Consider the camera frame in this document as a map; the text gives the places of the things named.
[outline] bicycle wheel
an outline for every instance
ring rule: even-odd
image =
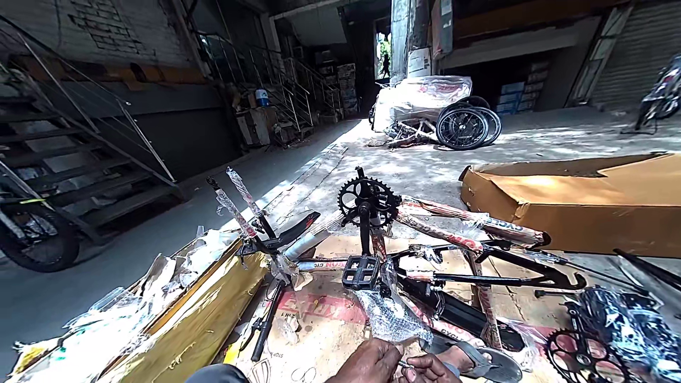
[[[660,106],[660,110],[655,113],[655,119],[668,119],[679,111],[679,107],[681,107],[681,104],[679,104],[677,99],[666,100],[665,103]]]
[[[465,108],[452,110],[439,119],[435,134],[450,149],[469,150],[480,147],[489,130],[487,118],[482,113]]]
[[[41,204],[9,204],[3,212],[24,233],[18,238],[0,225],[0,248],[16,264],[40,273],[70,267],[78,256],[76,231],[57,212]]]
[[[467,102],[472,106],[479,106],[481,108],[490,108],[490,103],[480,96],[468,96],[459,100],[459,102]]]
[[[491,145],[501,135],[501,119],[494,111],[490,109],[479,106],[474,106],[471,109],[477,110],[487,117],[487,124],[490,126],[490,132],[487,134],[487,138],[485,138],[481,146],[486,147]]]
[[[374,103],[374,104],[371,106],[371,109],[369,109],[369,118],[368,118],[368,120],[369,120],[369,123],[371,124],[371,130],[374,130],[374,118],[375,118],[374,114],[375,114],[375,113],[376,113],[376,103]]]
[[[447,114],[447,113],[449,113],[449,112],[451,112],[455,109],[470,108],[471,106],[472,105],[470,105],[469,103],[461,102],[461,101],[457,101],[453,104],[449,104],[446,107],[442,108],[442,110],[440,110],[440,114],[437,116],[437,120],[440,121],[442,119],[442,116],[444,116],[445,114]]]

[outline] pedal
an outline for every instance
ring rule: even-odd
[[[343,287],[371,290],[376,285],[381,261],[372,256],[350,256],[343,270]]]

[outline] bubble wrap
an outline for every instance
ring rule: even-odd
[[[646,301],[600,286],[580,294],[587,329],[598,332],[624,361],[650,368],[656,383],[681,382],[680,338]]]
[[[369,317],[372,335],[388,342],[401,342],[419,338],[430,343],[432,333],[423,322],[405,307],[402,300],[383,298],[373,290],[355,291],[364,312]]]

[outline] cardboard sheet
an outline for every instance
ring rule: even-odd
[[[409,243],[416,242],[413,239],[386,239],[386,247],[389,252],[400,251],[406,249]],[[430,239],[429,243],[436,245],[443,242]],[[347,254],[357,254],[360,249],[358,236],[331,236],[319,245],[315,256],[337,258]],[[445,251],[443,258],[443,272],[471,272],[460,251]],[[430,263],[420,259],[405,258],[400,261],[400,265],[428,269]],[[485,275],[512,277],[524,277],[530,273],[516,265],[496,259],[492,262],[485,261],[483,271]],[[570,268],[565,271],[568,274],[574,272]],[[250,324],[243,330],[240,339],[230,346],[230,349],[235,351],[228,353],[225,362],[239,367],[252,383],[323,383],[333,376],[348,356],[371,336],[370,327],[366,325],[366,315],[352,292],[343,288],[340,275],[337,272],[315,273],[314,280],[303,292],[285,293],[278,306],[275,325],[272,327],[259,362],[251,362],[255,338],[243,352],[236,351],[241,342],[248,337]],[[470,284],[450,282],[447,283],[445,289],[448,293],[461,296],[463,299],[471,297]],[[547,296],[536,299],[533,292],[534,288],[494,286],[492,303],[499,316],[523,321],[528,327],[544,335],[551,333],[555,328],[566,328],[569,325],[567,312],[564,307],[558,305],[565,301],[564,298]],[[298,312],[296,303],[299,301],[304,302],[303,314],[300,328],[296,333],[298,340],[292,343],[276,322],[296,315]],[[269,302],[260,302],[254,317],[261,315],[268,305]],[[528,355],[535,353],[535,357],[529,359],[532,360],[533,371],[525,372],[522,382],[560,381],[558,373],[542,356],[541,348],[541,344],[530,344],[527,349]],[[411,343],[405,351],[407,356],[422,353],[417,342]],[[476,382],[468,378],[463,378],[462,381]]]
[[[246,270],[233,253],[220,259],[203,283],[160,319],[146,344],[98,382],[182,383],[210,364],[267,272],[263,260],[261,253],[246,258]]]

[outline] chainring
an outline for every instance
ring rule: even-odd
[[[586,342],[580,351],[579,339]],[[629,383],[629,369],[622,359],[594,335],[557,330],[548,336],[546,357],[568,383]]]
[[[376,229],[387,226],[395,220],[399,198],[390,188],[372,178],[356,178],[347,181],[338,193],[338,207],[345,217],[346,222],[355,226],[360,225],[358,207],[363,202],[371,205],[370,216],[372,218],[369,228]]]

